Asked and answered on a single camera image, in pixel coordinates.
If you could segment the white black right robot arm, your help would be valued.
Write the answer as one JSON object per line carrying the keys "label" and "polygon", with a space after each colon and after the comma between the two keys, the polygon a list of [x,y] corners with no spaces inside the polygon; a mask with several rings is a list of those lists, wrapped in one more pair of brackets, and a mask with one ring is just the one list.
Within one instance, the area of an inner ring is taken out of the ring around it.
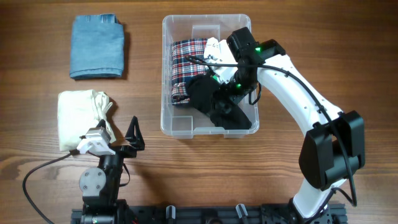
{"label": "white black right robot arm", "polygon": [[304,135],[299,156],[304,180],[291,201],[293,218],[310,222],[319,217],[333,193],[364,166],[362,117],[326,100],[275,40],[257,42],[247,27],[226,40],[209,39],[204,58],[221,83],[211,96],[212,117],[231,115],[243,98],[267,88],[296,121]]}

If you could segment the black garment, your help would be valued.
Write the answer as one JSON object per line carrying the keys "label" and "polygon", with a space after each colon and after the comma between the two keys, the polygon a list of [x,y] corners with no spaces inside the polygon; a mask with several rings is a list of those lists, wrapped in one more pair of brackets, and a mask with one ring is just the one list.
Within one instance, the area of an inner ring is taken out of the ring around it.
{"label": "black garment", "polygon": [[220,84],[208,75],[193,78],[187,86],[190,106],[205,114],[216,127],[249,129],[252,122],[242,109],[226,96],[216,93]]}

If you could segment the clear plastic storage container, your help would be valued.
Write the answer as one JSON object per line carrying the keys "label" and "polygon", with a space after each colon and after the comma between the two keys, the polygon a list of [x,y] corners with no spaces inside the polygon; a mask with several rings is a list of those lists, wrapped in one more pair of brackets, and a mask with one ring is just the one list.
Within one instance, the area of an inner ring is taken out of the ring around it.
{"label": "clear plastic storage container", "polygon": [[168,15],[162,21],[162,98],[161,130],[177,139],[192,139],[196,135],[222,134],[225,138],[242,138],[259,129],[258,105],[250,105],[246,96],[238,106],[252,122],[250,129],[225,130],[216,127],[209,117],[195,108],[172,104],[172,44],[178,40],[216,37],[226,39],[234,30],[251,28],[245,14]]}

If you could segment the white printed t-shirt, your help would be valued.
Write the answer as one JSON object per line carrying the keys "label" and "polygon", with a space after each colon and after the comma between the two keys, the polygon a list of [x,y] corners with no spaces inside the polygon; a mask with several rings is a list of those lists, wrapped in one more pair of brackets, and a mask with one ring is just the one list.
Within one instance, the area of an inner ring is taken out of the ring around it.
{"label": "white printed t-shirt", "polygon": [[[205,62],[217,64],[237,64],[231,53],[226,40],[218,41],[212,37],[207,40],[205,51],[203,53]],[[233,78],[237,67],[214,67],[211,69],[216,74],[216,80],[220,83],[229,83]]]}

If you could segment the plaid flannel shirt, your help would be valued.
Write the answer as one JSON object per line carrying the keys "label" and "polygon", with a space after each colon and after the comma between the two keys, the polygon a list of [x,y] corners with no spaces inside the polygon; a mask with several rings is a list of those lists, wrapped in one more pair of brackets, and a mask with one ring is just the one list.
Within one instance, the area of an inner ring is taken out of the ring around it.
{"label": "plaid flannel shirt", "polygon": [[174,106],[187,105],[190,95],[187,86],[198,75],[205,75],[208,70],[204,65],[198,65],[188,61],[185,56],[191,55],[204,59],[203,54],[208,39],[197,38],[180,40],[172,43],[172,89],[171,102]]}

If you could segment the blue denim jeans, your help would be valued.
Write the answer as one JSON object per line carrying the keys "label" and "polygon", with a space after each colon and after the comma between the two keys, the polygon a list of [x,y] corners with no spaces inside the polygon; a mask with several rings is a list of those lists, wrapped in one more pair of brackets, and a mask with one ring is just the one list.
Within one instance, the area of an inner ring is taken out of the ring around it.
{"label": "blue denim jeans", "polygon": [[72,26],[70,78],[120,78],[124,28],[115,14],[76,16]]}

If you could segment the cream cloth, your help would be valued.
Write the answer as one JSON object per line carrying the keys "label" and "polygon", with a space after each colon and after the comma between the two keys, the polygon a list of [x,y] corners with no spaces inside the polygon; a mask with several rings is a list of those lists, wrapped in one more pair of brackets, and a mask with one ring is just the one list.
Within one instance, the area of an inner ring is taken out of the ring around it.
{"label": "cream cloth", "polygon": [[57,121],[61,152],[77,148],[80,137],[98,125],[113,103],[103,91],[63,91],[58,95]]}

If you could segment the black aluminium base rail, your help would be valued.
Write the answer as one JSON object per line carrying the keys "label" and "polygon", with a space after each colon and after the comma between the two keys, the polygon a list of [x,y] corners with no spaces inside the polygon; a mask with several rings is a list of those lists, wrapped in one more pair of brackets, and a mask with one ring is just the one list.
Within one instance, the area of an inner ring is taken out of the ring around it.
{"label": "black aluminium base rail", "polygon": [[[162,208],[155,206],[130,207],[128,215],[135,218],[125,223],[289,223],[287,204],[263,204],[246,206],[243,213],[235,207],[180,207]],[[102,215],[92,215],[82,220],[81,210],[72,210],[70,223],[117,223]],[[329,204],[326,211],[311,223],[348,223],[345,205]]]}

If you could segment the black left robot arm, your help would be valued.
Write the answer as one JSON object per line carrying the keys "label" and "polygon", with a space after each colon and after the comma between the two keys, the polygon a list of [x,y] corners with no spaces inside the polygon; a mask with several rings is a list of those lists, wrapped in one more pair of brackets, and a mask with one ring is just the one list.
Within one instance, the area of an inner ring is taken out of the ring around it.
{"label": "black left robot arm", "polygon": [[128,171],[125,158],[135,158],[137,152],[145,149],[137,117],[132,118],[124,137],[127,145],[111,145],[111,137],[103,119],[80,138],[77,147],[79,153],[97,156],[99,163],[97,167],[85,170],[79,179],[83,208],[81,211],[72,211],[71,222],[137,223],[138,219],[126,200],[118,198],[119,189],[127,185],[121,183],[122,172]]}

